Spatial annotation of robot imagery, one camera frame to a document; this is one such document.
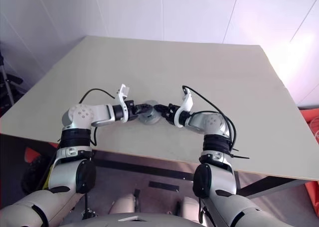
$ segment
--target floor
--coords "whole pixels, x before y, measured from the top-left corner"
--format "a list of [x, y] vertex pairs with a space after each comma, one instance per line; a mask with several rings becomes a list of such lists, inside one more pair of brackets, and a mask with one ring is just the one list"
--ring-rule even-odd
[[[13, 137], [3, 138], [2, 135], [0, 136], [0, 140], [1, 206], [5, 207], [23, 197], [20, 179], [27, 165], [23, 159], [25, 146]], [[111, 161], [146, 165], [154, 168], [160, 167], [170, 170], [182, 170], [184, 172], [191, 172], [196, 167], [196, 165], [187, 163], [167, 162], [115, 153], [98, 153], [96, 157]], [[195, 198], [192, 192], [192, 182], [187, 177], [184, 180], [180, 176], [178, 178], [171, 178], [159, 176], [159, 174], [161, 173], [152, 175], [136, 172], [136, 170], [97, 167], [96, 186], [88, 195], [89, 208], [94, 210], [98, 215], [106, 215], [113, 201], [122, 195], [133, 193], [135, 189], [141, 191], [141, 210], [146, 213], [173, 212], [176, 203], [181, 201], [184, 196]], [[242, 187], [260, 178], [262, 178], [262, 176], [239, 173]], [[150, 181], [175, 185], [178, 186], [179, 190], [164, 190], [149, 187]], [[280, 220], [293, 226], [319, 226], [319, 218], [317, 218], [314, 213], [304, 185], [255, 198], [252, 201], [263, 210], [272, 213]], [[84, 200], [82, 199], [74, 211], [64, 219], [63, 224], [81, 221], [81, 212], [83, 210]]]

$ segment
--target beige tabletop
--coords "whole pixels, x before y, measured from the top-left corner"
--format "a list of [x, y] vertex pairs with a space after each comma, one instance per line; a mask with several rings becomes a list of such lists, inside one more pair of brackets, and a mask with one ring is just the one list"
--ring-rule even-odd
[[[215, 103], [237, 128], [235, 170], [319, 180], [319, 146], [260, 46], [86, 37], [2, 118], [1, 133], [57, 142], [61, 117], [91, 88], [130, 87], [136, 104], [182, 103], [188, 85]], [[211, 107], [193, 94], [192, 111]], [[114, 104], [101, 92], [84, 103]], [[164, 119], [100, 127], [99, 150], [198, 163], [203, 135]]]

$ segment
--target white wall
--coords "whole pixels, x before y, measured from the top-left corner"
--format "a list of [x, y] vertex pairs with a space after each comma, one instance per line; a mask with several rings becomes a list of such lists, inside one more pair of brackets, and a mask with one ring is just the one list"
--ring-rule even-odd
[[0, 0], [5, 65], [27, 89], [85, 35], [260, 44], [296, 104], [319, 105], [319, 0]]

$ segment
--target table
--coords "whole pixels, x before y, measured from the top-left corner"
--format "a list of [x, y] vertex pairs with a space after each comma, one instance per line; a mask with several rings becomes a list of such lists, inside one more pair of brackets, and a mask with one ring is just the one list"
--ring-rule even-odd
[[[215, 103], [237, 128], [237, 171], [319, 180], [319, 147], [289, 92], [257, 45], [165, 42], [87, 36], [2, 118], [3, 134], [47, 142], [61, 135], [62, 115], [91, 88], [130, 87], [136, 104], [182, 103], [188, 85]], [[193, 94], [192, 111], [210, 109]], [[113, 104], [102, 92], [84, 103]], [[203, 136], [164, 119], [101, 127], [98, 150], [198, 163]]]

